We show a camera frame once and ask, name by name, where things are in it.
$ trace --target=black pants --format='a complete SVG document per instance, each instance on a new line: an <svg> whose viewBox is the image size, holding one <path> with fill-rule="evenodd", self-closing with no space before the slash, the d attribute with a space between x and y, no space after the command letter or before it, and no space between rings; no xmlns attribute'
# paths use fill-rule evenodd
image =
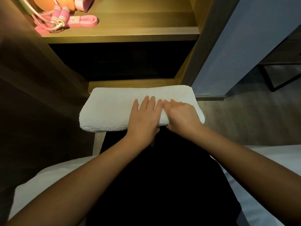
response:
<svg viewBox="0 0 301 226"><path fill-rule="evenodd" d="M107 132L101 153L126 131ZM87 216L87 226L116 222L236 225L241 211L220 165L202 148L161 127L111 183Z"/></svg>

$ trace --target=black metal frame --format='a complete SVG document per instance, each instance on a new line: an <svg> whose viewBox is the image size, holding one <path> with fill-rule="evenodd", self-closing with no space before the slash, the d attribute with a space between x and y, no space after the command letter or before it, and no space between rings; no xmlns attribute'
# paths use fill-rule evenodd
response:
<svg viewBox="0 0 301 226"><path fill-rule="evenodd" d="M264 66L272 66L272 65L258 65L258 69L259 69L261 75L263 76L263 79L264 79L266 85L268 86L268 88L270 89L271 92L275 92L276 90L278 90L278 89L292 83L293 81L301 78L301 73L300 73L300 74L294 76L293 78L287 80L286 82L274 87L274 85L273 85L266 69L264 68Z"/></svg>

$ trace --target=cabinet door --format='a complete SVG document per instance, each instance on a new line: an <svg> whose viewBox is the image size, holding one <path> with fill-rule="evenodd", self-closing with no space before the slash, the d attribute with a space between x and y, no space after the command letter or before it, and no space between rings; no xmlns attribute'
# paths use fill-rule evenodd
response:
<svg viewBox="0 0 301 226"><path fill-rule="evenodd" d="M17 185L45 167L91 156L94 134L78 122L88 84L42 41L18 0L0 2L2 225Z"/></svg>

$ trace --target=white towel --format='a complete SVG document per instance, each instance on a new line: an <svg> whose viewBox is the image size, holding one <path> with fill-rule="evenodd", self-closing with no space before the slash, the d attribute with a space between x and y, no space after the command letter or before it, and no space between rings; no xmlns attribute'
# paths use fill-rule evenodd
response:
<svg viewBox="0 0 301 226"><path fill-rule="evenodd" d="M79 114L80 127L88 132L126 130L134 100L139 106L145 96L159 99L174 99L195 107L200 121L205 122L204 114L198 106L192 88L189 86L164 86L156 88L95 88ZM160 126L169 124L162 110Z"/></svg>

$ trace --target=hand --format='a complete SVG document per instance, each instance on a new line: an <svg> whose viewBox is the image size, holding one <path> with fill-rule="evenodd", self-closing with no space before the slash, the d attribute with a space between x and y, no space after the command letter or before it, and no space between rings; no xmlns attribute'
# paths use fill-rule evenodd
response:
<svg viewBox="0 0 301 226"><path fill-rule="evenodd" d="M156 99L146 96L138 110L138 100L134 101L129 119L128 132L126 137L143 150L159 132L159 121L162 112L163 101L160 99L156 105Z"/></svg>
<svg viewBox="0 0 301 226"><path fill-rule="evenodd" d="M166 127L179 136L193 141L203 127L194 106L171 99L170 102L164 100L163 108L169 120Z"/></svg>

